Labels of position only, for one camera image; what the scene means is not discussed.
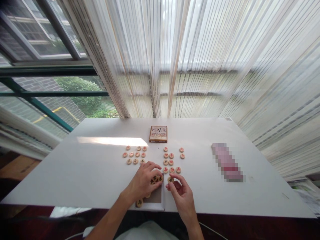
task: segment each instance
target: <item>white table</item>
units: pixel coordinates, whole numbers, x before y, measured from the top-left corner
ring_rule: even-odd
[[[149,143],[152,125],[168,126],[168,143]],[[224,181],[212,143],[227,143],[245,182]],[[87,118],[2,203],[111,208],[140,165],[126,164],[126,145],[147,145],[145,159],[160,166],[167,146],[193,191],[197,213],[315,218],[239,127],[224,118]],[[171,193],[164,192],[165,211],[176,212]]]

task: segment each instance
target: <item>yellow railing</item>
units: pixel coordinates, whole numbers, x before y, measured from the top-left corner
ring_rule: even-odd
[[[78,123],[80,123],[80,121],[79,121],[68,109],[66,109],[65,107],[58,107],[57,109],[53,110],[52,112],[55,113],[55,112],[59,111],[61,108],[63,108],[64,110],[66,110],[67,113],[69,113],[70,116],[73,117],[74,120],[76,120]],[[39,117],[37,120],[35,120],[35,121],[32,122],[32,123],[33,123],[33,124],[38,123],[38,122],[40,122],[42,119],[44,119],[44,118],[46,118],[46,117],[47,117],[47,115],[43,115],[43,116]]]

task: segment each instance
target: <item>hand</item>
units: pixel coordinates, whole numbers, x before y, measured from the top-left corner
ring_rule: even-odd
[[[121,195],[128,202],[128,207],[153,192],[162,184],[162,182],[156,182],[156,184],[151,185],[150,181],[154,176],[162,176],[162,173],[159,170],[153,170],[154,168],[162,169],[154,162],[142,163],[129,185],[123,190]]]
[[[183,223],[186,225],[187,229],[191,228],[194,224],[198,225],[198,218],[196,209],[194,207],[191,188],[183,176],[175,173],[170,173],[170,176],[178,179],[181,182],[181,184],[177,181],[174,181],[173,183],[170,182],[166,185],[166,188],[172,193]]]

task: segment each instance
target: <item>person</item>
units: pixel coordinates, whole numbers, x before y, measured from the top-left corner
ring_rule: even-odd
[[[161,167],[154,162],[142,163],[129,185],[120,193],[118,199],[106,215],[99,221],[87,236],[86,240],[113,239],[118,227],[129,207],[137,200],[144,198],[158,188],[162,182],[151,185],[150,180],[156,175],[162,175]],[[192,190],[183,176],[170,174],[177,181],[166,185],[171,191],[176,203],[178,213],[187,228],[189,239],[204,239],[198,222]],[[177,239],[169,232],[160,228],[154,222],[142,224],[139,228],[130,229],[121,234],[117,239]]]

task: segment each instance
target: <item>white curtain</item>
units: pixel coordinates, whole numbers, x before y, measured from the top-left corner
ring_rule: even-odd
[[[0,107],[0,146],[43,160],[61,139]]]
[[[319,1],[61,4],[120,116],[231,117],[285,179],[320,171]]]

